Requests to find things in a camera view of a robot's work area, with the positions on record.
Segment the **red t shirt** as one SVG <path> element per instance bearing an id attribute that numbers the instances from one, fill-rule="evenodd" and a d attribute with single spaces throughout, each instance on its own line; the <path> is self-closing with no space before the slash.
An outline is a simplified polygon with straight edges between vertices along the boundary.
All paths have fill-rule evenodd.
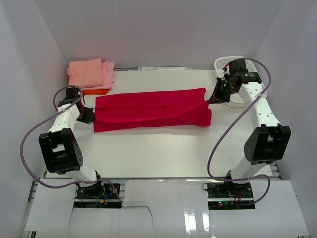
<path id="1" fill-rule="evenodd" d="M 95 132 L 138 127 L 211 125 L 205 88 L 122 93 L 96 98 Z"/>

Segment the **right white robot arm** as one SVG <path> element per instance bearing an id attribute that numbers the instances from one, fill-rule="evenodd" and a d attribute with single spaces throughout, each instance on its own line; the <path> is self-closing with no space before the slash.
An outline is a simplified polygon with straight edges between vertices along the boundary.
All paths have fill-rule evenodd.
<path id="1" fill-rule="evenodd" d="M 230 96 L 237 93 L 246 105 L 245 110 L 228 127 L 215 144 L 217 148 L 236 123 L 248 114 L 253 132 L 244 144 L 244 157 L 240 163 L 222 179 L 224 193 L 231 198 L 241 193 L 240 183 L 259 178 L 258 171 L 263 167 L 281 160 L 287 148 L 291 129 L 282 125 L 274 116 L 265 93 L 269 89 L 272 77 L 268 72 L 268 83 L 263 81 L 257 71 L 249 71 L 246 66 L 248 58 L 230 61 L 224 68 L 224 76 L 216 79 L 216 85 L 209 104 L 223 104 L 230 101 Z"/>

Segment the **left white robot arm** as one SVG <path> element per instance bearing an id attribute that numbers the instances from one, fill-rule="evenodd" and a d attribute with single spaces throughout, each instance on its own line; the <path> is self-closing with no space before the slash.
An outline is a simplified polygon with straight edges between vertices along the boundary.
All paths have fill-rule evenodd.
<path id="1" fill-rule="evenodd" d="M 40 134 L 39 144 L 46 168 L 51 174 L 68 176 L 82 186 L 91 182 L 87 191 L 94 198 L 104 194 L 101 178 L 84 164 L 83 154 L 74 135 L 77 122 L 91 124 L 96 120 L 94 109 L 84 106 L 84 93 L 76 86 L 65 89 L 66 97 L 57 104 L 59 115 L 47 133 Z"/>

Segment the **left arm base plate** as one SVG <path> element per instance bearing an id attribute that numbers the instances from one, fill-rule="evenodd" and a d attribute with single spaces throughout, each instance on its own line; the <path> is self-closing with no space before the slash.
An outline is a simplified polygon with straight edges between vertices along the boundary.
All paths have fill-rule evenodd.
<path id="1" fill-rule="evenodd" d="M 92 208 L 92 209 L 120 209 L 122 207 L 121 202 L 118 199 L 117 194 L 120 198 L 121 189 L 124 186 L 119 183 L 114 183 L 112 187 L 109 183 L 104 183 L 104 188 L 97 190 L 94 194 L 92 191 L 84 191 L 78 187 L 74 198 L 74 208 Z"/>

